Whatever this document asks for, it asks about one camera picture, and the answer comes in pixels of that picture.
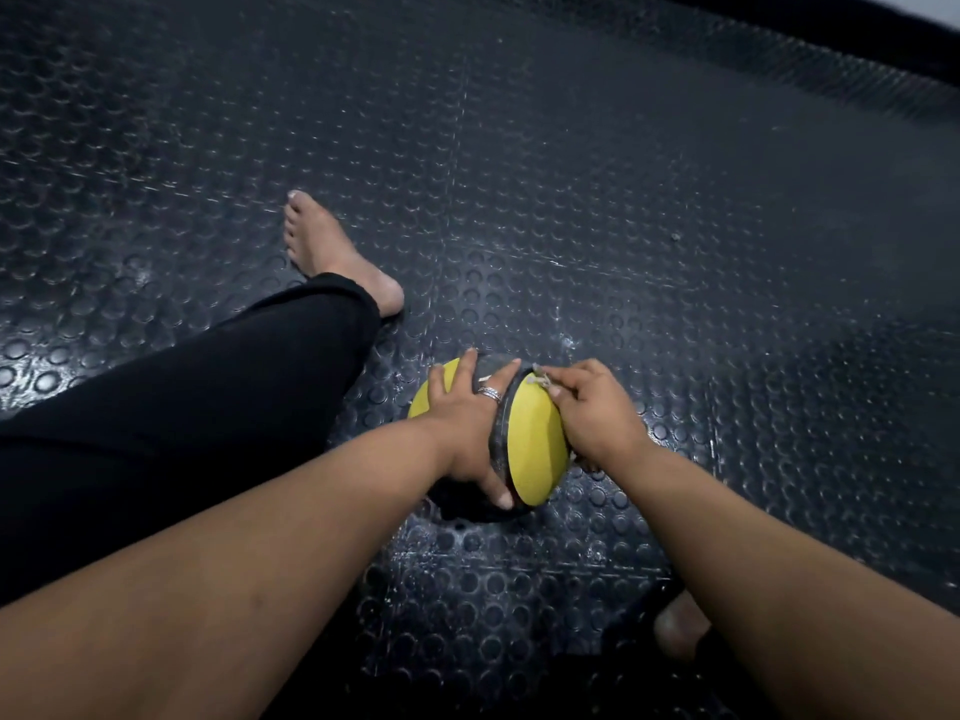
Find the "yellow disc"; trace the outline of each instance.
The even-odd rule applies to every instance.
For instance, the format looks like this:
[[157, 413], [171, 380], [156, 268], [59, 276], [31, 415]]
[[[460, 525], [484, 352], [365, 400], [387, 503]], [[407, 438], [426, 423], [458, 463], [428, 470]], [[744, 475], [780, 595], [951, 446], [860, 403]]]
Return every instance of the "yellow disc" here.
[[[446, 386], [446, 390], [449, 392], [450, 387], [453, 386], [453, 375], [457, 373], [457, 364], [460, 363], [460, 359], [454, 359], [453, 361], [448, 361], [443, 364], [443, 385]], [[426, 381], [420, 384], [420, 388], [416, 390], [414, 395], [414, 400], [410, 403], [410, 410], [407, 411], [407, 419], [412, 420], [414, 417], [419, 417], [424, 412], [430, 411], [430, 400], [426, 395]]]
[[569, 459], [560, 412], [542, 386], [524, 378], [507, 425], [507, 461], [520, 500], [530, 506], [545, 503], [567, 471]]

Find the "foot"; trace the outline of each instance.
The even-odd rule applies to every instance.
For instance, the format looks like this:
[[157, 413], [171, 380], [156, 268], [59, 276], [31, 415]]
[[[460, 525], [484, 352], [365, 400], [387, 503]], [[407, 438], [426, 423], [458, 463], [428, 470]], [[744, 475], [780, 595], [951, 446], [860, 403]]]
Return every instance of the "foot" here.
[[283, 242], [291, 262], [301, 273], [306, 277], [336, 273], [349, 278], [370, 294], [380, 310], [380, 318], [401, 312], [401, 284], [361, 256], [337, 217], [310, 194], [290, 192], [283, 214]]
[[671, 660], [691, 663], [697, 653], [697, 642], [710, 628], [711, 620], [685, 590], [654, 619], [654, 638], [660, 652]]

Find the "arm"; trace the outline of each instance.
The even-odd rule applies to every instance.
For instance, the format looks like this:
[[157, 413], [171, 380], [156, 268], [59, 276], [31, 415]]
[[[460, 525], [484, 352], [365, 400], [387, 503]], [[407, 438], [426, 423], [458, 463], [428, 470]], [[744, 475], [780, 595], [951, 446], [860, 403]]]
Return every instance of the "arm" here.
[[[509, 499], [476, 353], [431, 410], [359, 436], [0, 610], [2, 717], [258, 717], [444, 474]], [[490, 377], [501, 393], [511, 364]]]
[[960, 619], [656, 446], [602, 363], [547, 373], [573, 447], [640, 509], [785, 716], [960, 717]]

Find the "ring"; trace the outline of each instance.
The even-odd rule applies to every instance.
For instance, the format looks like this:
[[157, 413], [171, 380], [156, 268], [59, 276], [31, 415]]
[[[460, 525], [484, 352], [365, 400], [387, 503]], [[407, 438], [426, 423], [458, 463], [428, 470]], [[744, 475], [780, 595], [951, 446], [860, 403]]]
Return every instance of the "ring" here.
[[489, 397], [497, 404], [500, 403], [500, 399], [503, 399], [503, 397], [500, 395], [500, 392], [491, 386], [480, 386], [480, 388], [477, 389], [477, 394], [482, 394], [484, 397]]

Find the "floor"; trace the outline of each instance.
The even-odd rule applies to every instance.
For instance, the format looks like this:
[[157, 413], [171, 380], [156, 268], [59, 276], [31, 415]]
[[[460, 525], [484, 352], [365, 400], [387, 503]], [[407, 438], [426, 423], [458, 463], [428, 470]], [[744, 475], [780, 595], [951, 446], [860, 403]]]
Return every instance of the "floor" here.
[[[468, 345], [596, 356], [663, 444], [960, 612], [954, 88], [664, 0], [0, 0], [0, 168], [6, 414], [296, 282], [297, 187], [407, 294], [334, 442]], [[668, 563], [599, 477], [512, 523], [425, 501], [340, 664], [466, 713], [602, 655]]]

